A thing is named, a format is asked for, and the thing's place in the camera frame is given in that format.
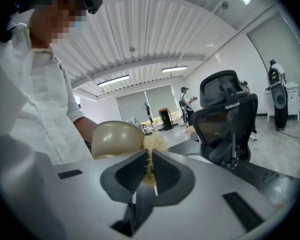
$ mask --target white ceiling panel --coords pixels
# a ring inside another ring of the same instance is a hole
[[[172,74],[184,77],[275,2],[251,0],[245,5],[241,0],[222,0],[228,9],[219,6],[212,14],[220,1],[104,0],[96,14],[87,15],[76,38],[54,45],[55,55],[65,64],[72,86],[94,96],[170,77],[161,69],[176,66],[182,54],[196,60],[185,62],[189,69],[184,72]],[[155,58],[171,58],[174,63],[134,66]],[[124,75],[130,79],[103,89],[97,86]]]
[[[169,79],[175,77],[182,77],[185,74],[190,74],[194,69],[196,69],[200,65],[200,61],[193,61],[188,63],[180,63],[179,66],[188,66],[186,70],[178,70],[173,72],[165,72],[162,73],[162,69],[164,68],[172,68],[175,67],[175,63],[163,63],[157,65],[143,66],[140,68],[130,69],[127,71],[123,71],[117,74],[112,74],[105,78],[98,78],[94,82],[90,81],[80,88],[89,93],[92,93],[95,96],[102,96],[104,94],[110,92],[120,91],[125,88],[129,88],[136,85],[142,85],[149,82],[154,82],[162,79]],[[129,75],[129,79],[122,80],[119,82],[115,82],[113,84],[109,84],[103,87],[98,87],[99,83],[105,82],[107,80],[118,78],[122,76]]]

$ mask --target person in background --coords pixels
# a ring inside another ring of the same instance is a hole
[[[246,91],[248,92],[248,94],[251,94],[250,88],[248,86],[248,82],[247,81],[242,81],[241,84],[246,89]],[[250,138],[254,139],[254,140],[258,139],[257,130],[256,130],[256,121],[254,121],[254,123],[253,123],[253,128],[252,128],[252,132],[250,134]]]
[[[283,84],[285,92],[286,103],[284,108],[278,109],[276,108],[276,106],[274,106],[274,127],[277,131],[284,131],[286,129],[288,120],[288,92],[286,88],[286,73],[282,66],[278,64],[274,59],[270,61],[270,68],[277,70],[279,74],[279,80]]]
[[[47,0],[34,9],[28,25],[16,25],[11,39],[0,42],[0,71],[27,100],[10,136],[47,154],[54,165],[93,159],[84,140],[92,142],[97,124],[81,112],[50,46],[84,10],[80,0]]]
[[[191,116],[194,113],[194,108],[192,106],[192,102],[196,101],[197,98],[196,97],[189,98],[187,96],[187,90],[189,90],[189,88],[186,88],[186,87],[181,88],[180,100],[185,104],[184,108],[185,108],[186,113],[188,115],[189,126],[192,126]]]

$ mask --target wall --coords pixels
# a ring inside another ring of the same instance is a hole
[[[97,124],[112,120],[122,121],[116,97],[109,97],[96,102],[81,97],[80,104],[84,116]]]
[[[267,69],[270,67],[270,60],[274,59],[285,71],[287,81],[295,82],[300,87],[300,43],[280,14],[248,36]]]
[[[173,93],[176,97],[176,101],[179,102],[180,89],[181,87],[186,85],[185,80],[181,77],[178,77],[177,79],[172,80],[172,82],[164,85],[171,85]],[[159,86],[154,82],[153,88],[156,87]],[[84,96],[80,96],[80,105],[84,116],[95,121],[98,124],[111,120],[122,121],[117,98],[115,96],[110,96],[99,101],[87,100],[86,98],[84,98]]]
[[[120,114],[123,121],[130,120],[131,117],[137,119],[140,123],[148,121],[147,111],[144,109],[144,103],[147,98],[144,91],[139,91],[116,99],[118,102]]]
[[[240,81],[247,81],[251,93],[258,96],[258,114],[266,113],[264,92],[268,87],[264,63],[245,33],[240,33],[204,62],[186,79],[188,95],[200,97],[200,83],[208,76],[223,70],[234,70]],[[200,109],[197,101],[195,110]]]
[[[170,113],[178,112],[171,85],[146,90],[145,93],[154,118],[160,116],[158,110],[162,108],[168,108]]]

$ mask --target gray floor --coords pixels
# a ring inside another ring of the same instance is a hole
[[[273,118],[268,122],[266,116],[258,116],[255,125],[259,139],[249,140],[250,162],[300,178],[300,139],[277,132]],[[186,131],[185,126],[175,126],[171,130],[161,131],[161,134],[167,146],[171,147],[187,140]],[[300,121],[290,118],[284,133],[300,137]]]

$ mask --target white cabinet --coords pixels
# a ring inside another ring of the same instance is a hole
[[[299,103],[299,92],[298,92],[298,84],[294,82],[288,82],[286,84],[286,90],[288,92],[288,115],[296,115],[297,120],[300,120],[300,103]],[[270,116],[275,115],[275,105],[274,100],[272,98],[271,91],[264,92],[264,102],[267,108],[267,119],[268,122],[270,120]]]

